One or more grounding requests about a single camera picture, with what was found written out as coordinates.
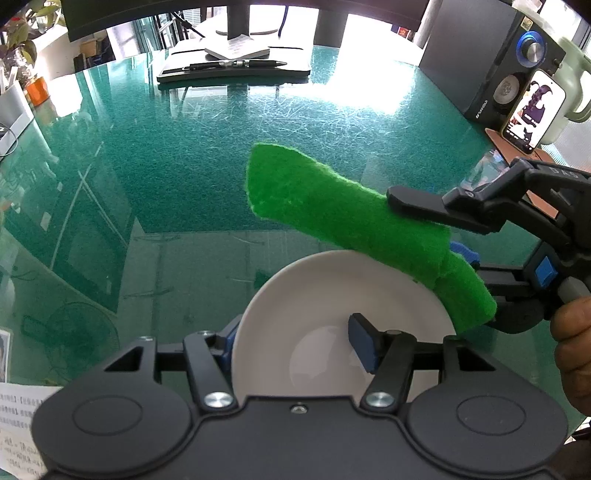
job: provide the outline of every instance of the speaker knob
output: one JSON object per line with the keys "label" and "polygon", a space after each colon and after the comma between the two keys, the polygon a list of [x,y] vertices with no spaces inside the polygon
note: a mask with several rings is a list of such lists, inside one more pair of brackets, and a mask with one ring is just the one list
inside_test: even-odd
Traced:
{"label": "speaker knob", "polygon": [[521,46],[521,53],[531,63],[538,64],[544,58],[544,46],[533,38],[528,38]]}

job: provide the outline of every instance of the green sponge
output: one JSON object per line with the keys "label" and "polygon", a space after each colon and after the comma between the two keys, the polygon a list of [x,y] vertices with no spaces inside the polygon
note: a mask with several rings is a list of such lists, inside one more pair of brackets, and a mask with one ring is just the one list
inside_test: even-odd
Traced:
{"label": "green sponge", "polygon": [[449,250],[446,226],[395,215],[386,197],[294,150],[257,144],[246,172],[252,211],[414,277],[439,297],[457,333],[494,317],[496,302]]}

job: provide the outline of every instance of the white bowl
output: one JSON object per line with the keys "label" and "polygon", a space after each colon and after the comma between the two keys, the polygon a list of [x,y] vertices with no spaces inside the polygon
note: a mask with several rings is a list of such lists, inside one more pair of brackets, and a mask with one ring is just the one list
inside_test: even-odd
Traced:
{"label": "white bowl", "polygon": [[[238,401],[351,395],[358,403],[373,376],[348,340],[356,312],[420,342],[455,333],[439,299],[409,275],[350,250],[311,255],[276,273],[246,308],[232,353]],[[437,372],[416,372],[409,399],[436,383]]]}

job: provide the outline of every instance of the silver screw head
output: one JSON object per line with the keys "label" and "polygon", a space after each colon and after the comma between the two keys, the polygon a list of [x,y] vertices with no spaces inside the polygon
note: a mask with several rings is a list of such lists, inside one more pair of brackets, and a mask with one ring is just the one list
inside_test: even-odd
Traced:
{"label": "silver screw head", "polygon": [[226,392],[212,392],[205,395],[203,401],[210,408],[225,408],[232,404],[234,397]]}
{"label": "silver screw head", "polygon": [[386,408],[394,403],[394,397],[386,392],[374,392],[365,397],[367,405],[373,408]]}
{"label": "silver screw head", "polygon": [[305,405],[294,405],[291,408],[290,412],[302,415],[303,413],[308,413],[308,407],[306,407]]}

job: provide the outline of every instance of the glass table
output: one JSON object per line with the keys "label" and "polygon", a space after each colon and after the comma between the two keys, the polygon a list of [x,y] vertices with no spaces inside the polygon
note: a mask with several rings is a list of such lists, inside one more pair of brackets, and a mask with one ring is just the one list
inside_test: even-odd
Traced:
{"label": "glass table", "polygon": [[[55,80],[0,164],[8,381],[63,385],[137,336],[179,342],[221,329],[282,267],[334,248],[251,213],[243,186],[257,141],[296,147],[380,192],[446,192],[492,147],[409,64],[360,67],[346,49],[315,47],[307,83],[161,88],[166,55]],[[485,262],[513,265],[536,243],[514,225],[453,239]],[[466,336],[556,398],[571,427],[580,423],[548,322]],[[178,375],[164,382],[187,394]]]}

